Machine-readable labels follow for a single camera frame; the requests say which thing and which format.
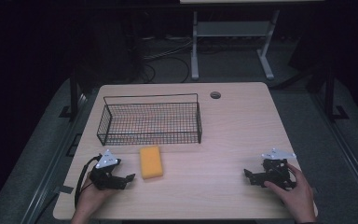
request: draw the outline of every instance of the wooden table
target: wooden table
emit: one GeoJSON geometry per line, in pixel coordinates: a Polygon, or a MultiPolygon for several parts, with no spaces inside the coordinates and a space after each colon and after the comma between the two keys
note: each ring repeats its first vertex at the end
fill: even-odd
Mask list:
{"type": "MultiPolygon", "coordinates": [[[[276,107],[263,83],[194,83],[101,87],[64,185],[76,188],[83,165],[110,149],[122,163],[114,175],[136,174],[95,214],[108,219],[259,219],[290,218],[268,189],[251,186],[246,168],[264,172],[261,154],[272,148],[293,152],[276,107]],[[210,93],[218,91],[220,99],[210,93]],[[139,149],[103,147],[97,130],[104,96],[197,93],[202,121],[200,144],[159,145],[164,176],[143,180],[139,149]]],[[[289,159],[298,167],[296,159],[289,159]]],[[[75,191],[61,193],[57,219],[75,212],[75,191]]]]}

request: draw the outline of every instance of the floor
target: floor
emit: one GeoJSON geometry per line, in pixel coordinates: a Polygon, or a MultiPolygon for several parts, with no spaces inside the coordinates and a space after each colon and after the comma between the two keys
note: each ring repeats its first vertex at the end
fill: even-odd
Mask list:
{"type": "MultiPolygon", "coordinates": [[[[144,40],[146,53],[185,45],[187,39],[144,40]]],[[[265,82],[278,85],[298,71],[288,62],[296,41],[272,42],[268,61],[274,80],[266,80],[255,50],[263,39],[204,39],[199,56],[200,79],[189,77],[190,52],[183,49],[160,60],[149,61],[145,72],[132,83],[179,82],[265,82]]],[[[358,108],[348,90],[336,81],[335,105],[341,105],[349,119],[329,121],[321,107],[324,91],[310,94],[309,77],[283,89],[270,91],[282,123],[303,172],[315,191],[322,223],[358,223],[358,172],[348,154],[358,160],[358,108]]],[[[71,164],[70,154],[86,125],[98,88],[79,100],[79,114],[73,122],[60,118],[70,104],[69,81],[51,99],[16,167],[0,193],[0,223],[69,223],[52,216],[59,190],[71,164]]],[[[120,223],[93,220],[91,223],[120,223]]],[[[257,220],[257,223],[294,223],[293,220],[257,220]]]]}

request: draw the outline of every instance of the black cable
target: black cable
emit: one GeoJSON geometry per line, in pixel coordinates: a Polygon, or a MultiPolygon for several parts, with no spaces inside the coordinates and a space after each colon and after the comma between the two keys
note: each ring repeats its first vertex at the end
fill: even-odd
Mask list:
{"type": "Polygon", "coordinates": [[[89,183],[86,187],[84,187],[84,188],[80,191],[80,193],[83,192],[86,188],[88,188],[88,187],[91,186],[91,185],[92,185],[92,183],[89,183]]]}
{"type": "Polygon", "coordinates": [[[97,157],[93,157],[91,160],[89,160],[89,162],[87,162],[86,165],[84,165],[83,170],[81,171],[80,177],[77,180],[77,185],[76,185],[76,192],[75,192],[75,208],[77,206],[77,202],[79,200],[80,194],[81,194],[81,184],[83,183],[83,178],[84,175],[87,172],[87,169],[89,168],[89,165],[92,161],[98,161],[103,155],[99,155],[97,157]]]}
{"type": "Polygon", "coordinates": [[[56,199],[58,196],[58,193],[54,194],[53,197],[51,197],[50,201],[45,205],[45,207],[42,209],[42,211],[39,213],[39,216],[37,216],[36,220],[34,221],[34,224],[36,224],[39,219],[42,217],[42,215],[45,213],[46,209],[50,206],[50,204],[56,199]]]}
{"type": "Polygon", "coordinates": [[[186,72],[186,77],[180,83],[186,82],[187,78],[190,76],[190,67],[188,66],[187,62],[185,62],[184,60],[182,60],[180,58],[176,58],[176,57],[160,57],[160,58],[152,59],[152,60],[148,60],[148,61],[153,62],[153,61],[156,61],[156,60],[163,60],[163,59],[174,59],[174,60],[177,60],[179,62],[182,62],[186,66],[187,72],[186,72]]]}
{"type": "Polygon", "coordinates": [[[153,75],[151,78],[147,75],[147,73],[142,73],[142,75],[145,75],[146,78],[143,77],[144,84],[153,83],[153,79],[156,77],[156,69],[150,64],[145,64],[146,67],[149,67],[153,71],[153,75]]]}
{"type": "Polygon", "coordinates": [[[157,53],[154,55],[147,55],[144,56],[145,60],[155,60],[161,57],[165,57],[174,53],[183,52],[184,50],[191,49],[192,48],[192,40],[189,38],[186,43],[182,46],[176,47],[174,49],[167,50],[165,52],[157,53]]]}

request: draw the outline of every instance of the round hole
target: round hole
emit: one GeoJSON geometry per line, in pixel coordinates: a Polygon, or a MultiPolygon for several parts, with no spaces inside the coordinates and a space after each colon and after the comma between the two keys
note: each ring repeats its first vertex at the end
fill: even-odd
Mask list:
{"type": "Polygon", "coordinates": [[[213,91],[213,92],[211,92],[211,97],[212,97],[213,99],[220,99],[221,96],[222,96],[222,95],[221,95],[220,92],[218,92],[218,91],[213,91]]]}

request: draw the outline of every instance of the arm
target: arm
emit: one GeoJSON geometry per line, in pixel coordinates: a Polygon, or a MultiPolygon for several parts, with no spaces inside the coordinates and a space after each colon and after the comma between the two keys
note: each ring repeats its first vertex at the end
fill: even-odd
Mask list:
{"type": "Polygon", "coordinates": [[[296,177],[296,187],[290,191],[266,181],[264,185],[274,191],[284,202],[297,223],[316,222],[313,210],[313,193],[305,176],[293,165],[287,163],[296,177]]]}
{"type": "Polygon", "coordinates": [[[89,223],[92,214],[97,211],[104,201],[112,194],[118,192],[117,189],[104,189],[98,190],[92,184],[87,176],[86,181],[83,184],[77,208],[74,216],[72,217],[71,224],[87,224],[89,223]]]}

